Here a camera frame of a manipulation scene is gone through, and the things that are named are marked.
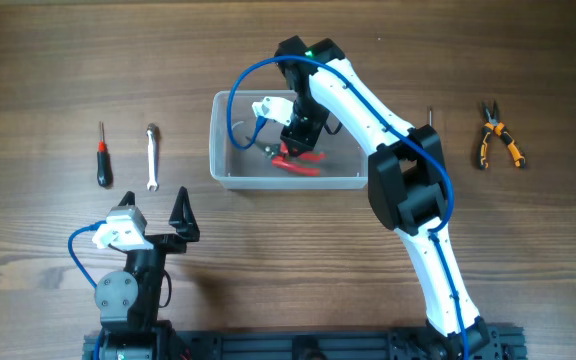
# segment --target wood grain surface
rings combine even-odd
[[[0,359],[78,359],[99,329],[66,250],[132,190],[167,231],[179,186],[201,241],[170,256],[178,330],[422,325],[406,251],[366,191],[233,192],[209,172],[212,99],[276,44],[333,38],[375,94],[415,125],[434,107],[456,191],[451,237],[488,322],[526,329],[530,359],[576,359],[576,1],[252,1],[0,7]],[[275,68],[244,89],[284,89]],[[498,138],[474,166],[477,102],[499,102],[526,153]],[[96,184],[103,121],[115,184]],[[162,132],[146,191],[146,125]],[[123,266],[91,235],[95,279]]]

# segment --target pliers handle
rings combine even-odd
[[[481,129],[481,142],[479,143],[479,151],[477,152],[477,163],[481,170],[488,168],[488,160],[486,159],[486,155],[488,154],[488,139],[494,130],[495,126],[491,123],[484,124],[484,127]]]
[[[295,174],[304,176],[319,176],[321,170],[318,168],[309,168],[301,166],[295,162],[288,161],[290,156],[288,155],[288,147],[284,142],[281,143],[279,148],[279,154],[272,158],[272,165],[286,171],[290,171]],[[319,163],[321,160],[325,159],[326,155],[324,153],[311,153],[305,152],[297,157],[299,160],[309,161],[313,163]]]
[[[497,134],[497,136],[501,138],[501,141],[503,141],[504,144],[506,144],[506,147],[508,147],[508,150],[512,155],[512,159],[515,162],[515,166],[518,168],[525,168],[526,158],[524,157],[524,154],[521,151],[519,151],[515,139],[513,139],[512,136],[510,136],[510,134],[508,133],[508,129],[506,128],[506,125],[504,125],[504,123],[499,123],[499,125],[495,126],[495,134]]]

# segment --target plastic bin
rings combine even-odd
[[[210,174],[226,189],[361,189],[367,181],[368,159],[350,133],[343,128],[336,135],[322,130],[315,151],[324,152],[326,159],[319,164],[300,162],[300,165],[318,167],[321,175],[301,176],[272,166],[261,149],[252,146],[248,150],[236,149],[226,129],[226,107],[230,91],[215,95],[210,121]],[[265,96],[295,99],[295,93],[287,90],[237,91],[232,108],[232,124],[235,139],[247,144],[246,136],[252,136],[256,118],[252,103]],[[335,129],[338,120],[330,115],[328,124]],[[269,120],[260,131],[257,140],[278,143],[283,125]]]

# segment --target red pliers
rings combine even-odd
[[[290,161],[291,157],[288,155],[288,147],[283,141],[279,144],[267,144],[261,141],[255,141],[255,145],[264,152],[266,157],[270,158],[272,166],[274,167],[278,167],[298,175],[319,176],[320,170],[318,168],[304,167]],[[312,152],[305,152],[296,157],[296,159],[308,161],[311,163],[319,163],[325,158],[326,155],[324,153]]]

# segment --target wrench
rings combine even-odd
[[[157,191],[157,125],[150,123],[146,129],[148,136],[148,187],[149,191]]]

